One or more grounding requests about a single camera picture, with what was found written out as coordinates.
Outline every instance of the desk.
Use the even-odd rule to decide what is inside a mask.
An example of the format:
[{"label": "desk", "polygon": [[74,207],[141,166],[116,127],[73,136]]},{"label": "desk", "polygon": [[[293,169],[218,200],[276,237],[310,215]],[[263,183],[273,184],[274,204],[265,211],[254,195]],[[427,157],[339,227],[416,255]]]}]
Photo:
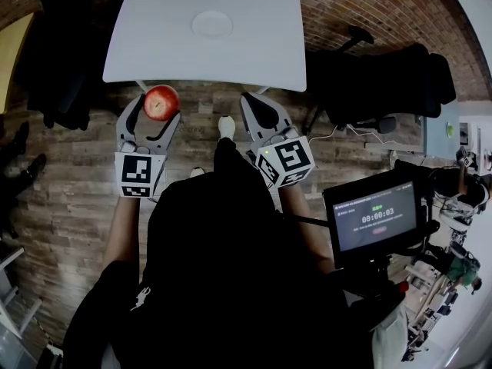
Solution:
[{"label": "desk", "polygon": [[306,90],[300,0],[124,0],[106,82],[226,81]]},{"label": "desk", "polygon": [[33,18],[34,14],[26,15],[0,32],[0,114],[7,110],[12,76]]},{"label": "desk", "polygon": [[[454,127],[454,135],[447,136],[447,126]],[[460,112],[457,100],[442,105],[439,118],[422,118],[421,143],[419,145],[399,145],[393,142],[388,144],[366,143],[366,149],[388,151],[412,151],[428,156],[455,160],[456,152],[460,148]]]}]

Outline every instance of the apple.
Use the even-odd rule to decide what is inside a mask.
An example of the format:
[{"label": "apple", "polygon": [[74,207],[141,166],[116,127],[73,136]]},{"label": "apple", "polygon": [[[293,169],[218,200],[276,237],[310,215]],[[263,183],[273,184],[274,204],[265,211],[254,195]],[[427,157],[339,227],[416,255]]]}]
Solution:
[{"label": "apple", "polygon": [[178,93],[167,85],[153,87],[145,95],[144,111],[152,120],[169,120],[179,111]]}]

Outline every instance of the shoe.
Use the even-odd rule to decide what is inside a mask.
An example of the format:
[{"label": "shoe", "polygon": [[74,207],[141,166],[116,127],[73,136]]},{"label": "shoe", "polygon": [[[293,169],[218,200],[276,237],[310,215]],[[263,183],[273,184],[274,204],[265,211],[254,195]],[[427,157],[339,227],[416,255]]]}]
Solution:
[{"label": "shoe", "polygon": [[46,165],[46,156],[45,155],[39,155],[32,163],[31,165],[28,166],[28,174],[31,176],[32,180],[34,181],[39,173],[45,169]]},{"label": "shoe", "polygon": [[12,141],[15,146],[18,147],[19,154],[23,155],[25,153],[25,142],[28,140],[29,136],[29,123],[24,122],[21,124],[20,129],[15,133],[14,140]]},{"label": "shoe", "polygon": [[390,169],[394,169],[394,164],[397,162],[397,151],[390,151]]},{"label": "shoe", "polygon": [[190,178],[194,178],[195,176],[203,175],[204,173],[205,173],[205,171],[202,168],[196,167],[193,171],[191,171]]},{"label": "shoe", "polygon": [[222,116],[218,121],[218,130],[221,133],[222,138],[229,138],[234,140],[234,133],[236,132],[236,124],[231,116]]}]

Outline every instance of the green object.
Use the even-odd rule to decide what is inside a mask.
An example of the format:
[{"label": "green object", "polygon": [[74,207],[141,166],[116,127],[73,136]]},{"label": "green object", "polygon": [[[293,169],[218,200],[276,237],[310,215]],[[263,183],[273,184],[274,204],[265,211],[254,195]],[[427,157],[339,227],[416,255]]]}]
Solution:
[{"label": "green object", "polygon": [[461,283],[463,286],[469,286],[472,281],[477,277],[477,272],[467,269],[466,263],[463,259],[455,257],[446,277],[451,281],[456,281],[459,278],[463,278]]},{"label": "green object", "polygon": [[447,124],[447,136],[449,138],[454,137],[454,126],[449,123]]}]

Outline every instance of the black chair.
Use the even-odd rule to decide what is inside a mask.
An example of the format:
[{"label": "black chair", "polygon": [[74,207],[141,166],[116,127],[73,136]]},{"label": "black chair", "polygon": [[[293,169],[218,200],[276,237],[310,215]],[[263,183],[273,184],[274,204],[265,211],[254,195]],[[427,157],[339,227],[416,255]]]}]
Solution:
[{"label": "black chair", "polygon": [[321,112],[334,125],[375,128],[384,134],[396,128],[389,114],[407,113],[437,118],[440,106],[456,98],[446,58],[429,54],[420,44],[385,55],[357,57],[343,52],[358,42],[373,43],[361,28],[350,27],[352,39],[335,52],[307,52],[307,89],[317,99],[314,119]]}]

